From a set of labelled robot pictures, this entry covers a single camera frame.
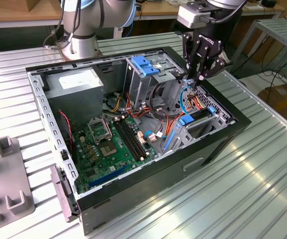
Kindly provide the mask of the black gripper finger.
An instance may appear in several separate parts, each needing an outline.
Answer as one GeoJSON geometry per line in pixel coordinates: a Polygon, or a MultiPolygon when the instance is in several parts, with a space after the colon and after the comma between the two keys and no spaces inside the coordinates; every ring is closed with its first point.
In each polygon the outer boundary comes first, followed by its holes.
{"type": "Polygon", "coordinates": [[[231,60],[223,50],[219,55],[200,61],[197,71],[197,79],[205,80],[211,78],[231,65],[231,60]]]}
{"type": "Polygon", "coordinates": [[[201,34],[199,32],[185,32],[183,38],[183,57],[187,60],[187,79],[193,80],[191,87],[199,85],[199,76],[202,71],[202,56],[198,52],[201,46],[201,34]]]}

